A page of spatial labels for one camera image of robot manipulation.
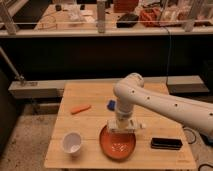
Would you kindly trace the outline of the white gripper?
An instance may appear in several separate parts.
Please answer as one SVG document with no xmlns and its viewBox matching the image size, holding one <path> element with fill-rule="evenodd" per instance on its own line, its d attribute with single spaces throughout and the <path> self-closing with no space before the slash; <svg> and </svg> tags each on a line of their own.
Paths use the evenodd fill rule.
<svg viewBox="0 0 213 171">
<path fill-rule="evenodd" d="M 138 130 L 145 129 L 146 125 L 137 120 L 129 119 L 118 121 L 116 119 L 107 121 L 107 131 L 110 133 L 135 133 Z"/>
</svg>

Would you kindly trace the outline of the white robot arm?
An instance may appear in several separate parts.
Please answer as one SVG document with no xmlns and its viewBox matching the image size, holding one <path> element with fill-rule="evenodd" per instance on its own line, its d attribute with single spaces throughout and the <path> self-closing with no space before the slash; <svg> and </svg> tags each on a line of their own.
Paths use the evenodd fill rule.
<svg viewBox="0 0 213 171">
<path fill-rule="evenodd" d="M 138 73 L 119 80 L 113 87 L 113 93 L 117 97 L 115 118 L 107 121 L 107 129 L 111 133 L 134 133 L 141 127 L 137 120 L 131 119 L 133 108 L 138 105 L 213 138 L 211 103 L 147 90 Z"/>
</svg>

